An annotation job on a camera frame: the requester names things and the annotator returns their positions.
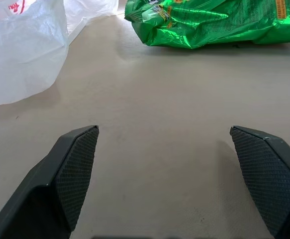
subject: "plastic bag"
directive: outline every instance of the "plastic bag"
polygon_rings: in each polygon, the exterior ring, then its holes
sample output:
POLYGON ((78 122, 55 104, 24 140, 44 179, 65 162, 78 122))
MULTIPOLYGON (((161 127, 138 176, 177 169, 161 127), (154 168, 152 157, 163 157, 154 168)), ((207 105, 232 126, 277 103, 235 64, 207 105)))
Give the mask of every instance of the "plastic bag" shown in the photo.
POLYGON ((0 12, 0 105, 49 88, 68 52, 63 1, 37 0, 22 14, 2 16, 0 12))
POLYGON ((290 42, 290 0, 128 0, 125 18, 149 46, 290 42))
POLYGON ((118 0, 0 0, 0 105, 49 88, 86 23, 117 8, 118 0))

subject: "gray floor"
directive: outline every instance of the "gray floor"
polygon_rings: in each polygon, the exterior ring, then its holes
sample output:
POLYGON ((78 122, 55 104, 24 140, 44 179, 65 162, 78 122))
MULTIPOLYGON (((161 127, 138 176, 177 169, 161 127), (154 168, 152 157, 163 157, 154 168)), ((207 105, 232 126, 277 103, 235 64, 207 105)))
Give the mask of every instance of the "gray floor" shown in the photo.
POLYGON ((147 47, 122 15, 93 22, 50 89, 0 106, 0 209, 61 134, 90 124, 100 135, 73 239, 269 239, 229 129, 290 144, 290 44, 147 47))

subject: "white plastic bag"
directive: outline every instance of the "white plastic bag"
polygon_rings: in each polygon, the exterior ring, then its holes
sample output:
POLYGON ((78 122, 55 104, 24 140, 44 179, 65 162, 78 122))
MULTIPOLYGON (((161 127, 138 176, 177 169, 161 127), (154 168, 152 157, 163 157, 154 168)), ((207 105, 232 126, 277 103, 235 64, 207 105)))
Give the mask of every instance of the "white plastic bag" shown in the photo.
POLYGON ((117 7, 118 0, 0 0, 0 105, 49 88, 69 43, 117 7))
POLYGON ((37 0, 22 14, 0 15, 0 105, 49 88, 67 52, 62 0, 37 0))

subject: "concrete floor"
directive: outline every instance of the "concrete floor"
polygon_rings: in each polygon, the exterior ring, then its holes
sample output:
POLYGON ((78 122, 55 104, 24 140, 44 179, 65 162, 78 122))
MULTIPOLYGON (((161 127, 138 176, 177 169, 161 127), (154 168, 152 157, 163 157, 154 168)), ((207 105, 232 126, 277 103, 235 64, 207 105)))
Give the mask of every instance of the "concrete floor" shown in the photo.
POLYGON ((98 124, 73 239, 270 239, 229 129, 290 144, 290 44, 240 47, 147 47, 122 15, 93 22, 50 89, 0 106, 0 209, 60 135, 98 124))

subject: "snack bag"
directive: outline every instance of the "snack bag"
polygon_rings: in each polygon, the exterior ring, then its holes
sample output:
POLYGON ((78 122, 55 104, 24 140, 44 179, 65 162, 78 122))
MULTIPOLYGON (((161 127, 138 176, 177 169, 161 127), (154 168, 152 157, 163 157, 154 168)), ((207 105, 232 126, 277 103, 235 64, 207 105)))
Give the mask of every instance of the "snack bag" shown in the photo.
POLYGON ((149 46, 290 42, 290 0, 128 0, 125 19, 149 46))

